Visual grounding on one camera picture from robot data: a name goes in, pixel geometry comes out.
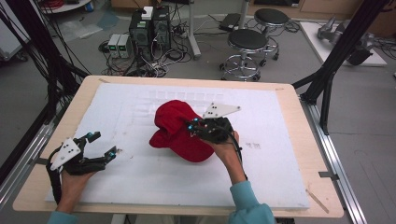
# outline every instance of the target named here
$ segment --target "sleeve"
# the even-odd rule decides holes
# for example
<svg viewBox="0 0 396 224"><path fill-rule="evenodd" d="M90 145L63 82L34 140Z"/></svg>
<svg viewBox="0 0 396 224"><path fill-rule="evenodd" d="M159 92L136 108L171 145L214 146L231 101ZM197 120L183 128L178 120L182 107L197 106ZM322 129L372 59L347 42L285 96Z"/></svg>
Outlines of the sleeve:
<svg viewBox="0 0 396 224"><path fill-rule="evenodd" d="M76 216L54 211L50 214L47 224L76 224L77 221Z"/></svg>
<svg viewBox="0 0 396 224"><path fill-rule="evenodd" d="M229 224L234 223L265 223L274 224L275 218L266 203L260 204L249 181L233 185L230 188L236 211L229 216Z"/></svg>

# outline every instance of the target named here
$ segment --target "black stool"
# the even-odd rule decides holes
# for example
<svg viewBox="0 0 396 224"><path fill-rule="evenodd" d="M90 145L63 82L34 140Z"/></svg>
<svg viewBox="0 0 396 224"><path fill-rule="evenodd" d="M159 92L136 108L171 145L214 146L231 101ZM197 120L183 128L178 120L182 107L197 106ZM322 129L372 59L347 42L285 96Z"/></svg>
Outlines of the black stool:
<svg viewBox="0 0 396 224"><path fill-rule="evenodd" d="M226 79L225 75L233 75L244 81L249 77L252 77L253 81L258 81L261 77L259 66L248 54L266 51L267 38L254 30L235 30L228 35L228 45L239 50L241 54L229 57L220 65L220 69L224 70L221 80Z"/></svg>
<svg viewBox="0 0 396 224"><path fill-rule="evenodd" d="M267 38L268 42L267 51L265 51L264 59L262 59L262 61L260 62L260 66L265 66L268 52L276 50L276 54L274 55L273 59L277 60L277 58L279 57L279 44L271 36L269 36L268 33L270 32L270 29L283 27L285 23L289 21L289 17L279 10L273 8L262 8L254 13L254 20L258 24L264 26L262 34L265 35L265 38Z"/></svg>

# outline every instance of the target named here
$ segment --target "wooden table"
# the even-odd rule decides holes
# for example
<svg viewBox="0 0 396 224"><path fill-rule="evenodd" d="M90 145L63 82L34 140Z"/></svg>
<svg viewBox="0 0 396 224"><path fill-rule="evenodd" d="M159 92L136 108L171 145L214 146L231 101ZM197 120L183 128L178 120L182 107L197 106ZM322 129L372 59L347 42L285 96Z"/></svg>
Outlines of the wooden table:
<svg viewBox="0 0 396 224"><path fill-rule="evenodd" d="M86 77L61 122L49 140L41 158L46 159L66 137L74 136L77 126L89 107L101 83L139 85L165 85L209 88L234 88L275 91L283 118L289 130L290 141L301 170L310 208L306 210L274 210L276 217L341 217L344 214L330 178L322 178L318 172L327 171L318 145L312 134L295 89L290 84L213 81L175 78L146 77ZM45 202L50 190L50 180L44 165L35 165L24 183L13 207L17 211L53 211L56 204ZM159 206L141 204L82 203L76 212L114 214L168 214L194 216L228 216L230 207Z"/></svg>

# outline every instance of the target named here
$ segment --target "hand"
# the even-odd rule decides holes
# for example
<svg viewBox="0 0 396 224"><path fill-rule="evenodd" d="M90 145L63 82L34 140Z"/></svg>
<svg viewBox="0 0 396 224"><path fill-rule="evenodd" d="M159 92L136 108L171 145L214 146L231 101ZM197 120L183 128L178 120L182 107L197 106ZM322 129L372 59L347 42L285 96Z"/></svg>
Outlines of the hand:
<svg viewBox="0 0 396 224"><path fill-rule="evenodd" d="M233 137L236 139L236 141L239 143L239 134L237 131L233 132ZM220 144L215 144L212 142L208 142L206 140L203 140L205 143L210 145L213 150L215 150L216 155L221 159L221 161L226 162L227 157L233 157L236 156L235 153L235 147L233 145L233 140L229 137L226 142L220 143Z"/></svg>
<svg viewBox="0 0 396 224"><path fill-rule="evenodd" d="M237 131L233 132L233 137L239 143L239 134ZM203 141L215 150L216 155L224 163L233 185L247 180L242 164L236 155L233 140L230 137L225 143L221 144L214 144L205 140Z"/></svg>
<svg viewBox="0 0 396 224"><path fill-rule="evenodd" d="M95 173L85 175L70 175L65 170L62 171L62 198L56 208L58 212L72 213L79 202L82 191L88 183L88 180Z"/></svg>

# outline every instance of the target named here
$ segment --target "red hat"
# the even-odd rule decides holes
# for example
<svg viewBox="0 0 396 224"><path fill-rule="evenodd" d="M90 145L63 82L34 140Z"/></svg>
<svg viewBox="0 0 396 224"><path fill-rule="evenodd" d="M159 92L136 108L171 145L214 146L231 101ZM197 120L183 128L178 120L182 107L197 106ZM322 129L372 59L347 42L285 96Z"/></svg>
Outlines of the red hat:
<svg viewBox="0 0 396 224"><path fill-rule="evenodd" d="M191 136L186 122L200 117L191 107L179 100L158 107L154 123L160 128L149 140L152 147L170 147L186 161L199 162L209 158L214 150L198 136Z"/></svg>

